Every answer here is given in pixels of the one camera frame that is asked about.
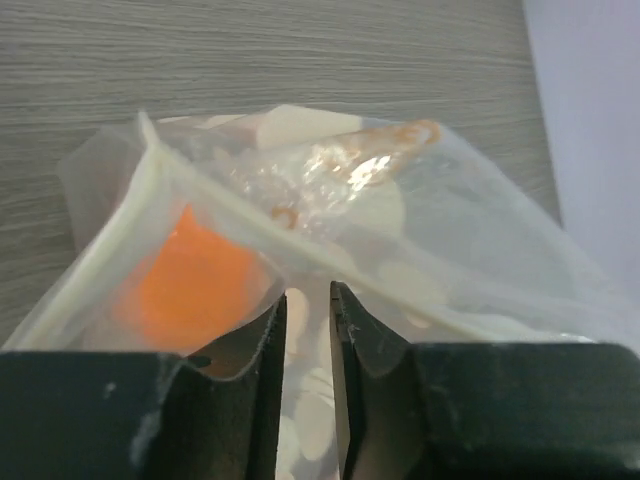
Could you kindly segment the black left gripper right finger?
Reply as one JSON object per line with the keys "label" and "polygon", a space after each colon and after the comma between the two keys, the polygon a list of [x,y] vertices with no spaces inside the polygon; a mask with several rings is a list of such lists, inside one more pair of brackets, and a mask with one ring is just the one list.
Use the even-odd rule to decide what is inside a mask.
{"label": "black left gripper right finger", "polygon": [[330,287],[344,479],[635,479],[639,359],[610,343],[411,343]]}

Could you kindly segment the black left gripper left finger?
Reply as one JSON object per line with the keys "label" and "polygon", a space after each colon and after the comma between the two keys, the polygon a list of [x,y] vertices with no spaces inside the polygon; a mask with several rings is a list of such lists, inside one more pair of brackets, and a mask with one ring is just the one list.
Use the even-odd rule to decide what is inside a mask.
{"label": "black left gripper left finger", "polygon": [[287,302],[189,357],[1,356],[5,479],[271,479]]}

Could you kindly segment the orange toy fruit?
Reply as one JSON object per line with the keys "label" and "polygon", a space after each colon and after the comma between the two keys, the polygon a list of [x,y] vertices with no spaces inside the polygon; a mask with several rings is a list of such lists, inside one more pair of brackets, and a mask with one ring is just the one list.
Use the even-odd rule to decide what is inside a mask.
{"label": "orange toy fruit", "polygon": [[253,319],[272,284],[255,252],[201,225],[187,206],[112,314],[152,350],[191,353]]}

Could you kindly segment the clear polka dot zip bag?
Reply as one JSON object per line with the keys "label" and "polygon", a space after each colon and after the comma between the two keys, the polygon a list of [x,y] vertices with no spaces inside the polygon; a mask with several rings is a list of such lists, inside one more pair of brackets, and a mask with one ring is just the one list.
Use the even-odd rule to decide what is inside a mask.
{"label": "clear polka dot zip bag", "polygon": [[[486,156],[432,120],[281,105],[100,129],[59,165],[78,257],[1,348],[189,357],[287,302],[271,479],[339,471],[330,287],[411,343],[610,343],[639,359],[639,308]],[[273,280],[254,318],[155,351],[112,307],[185,207]]]}

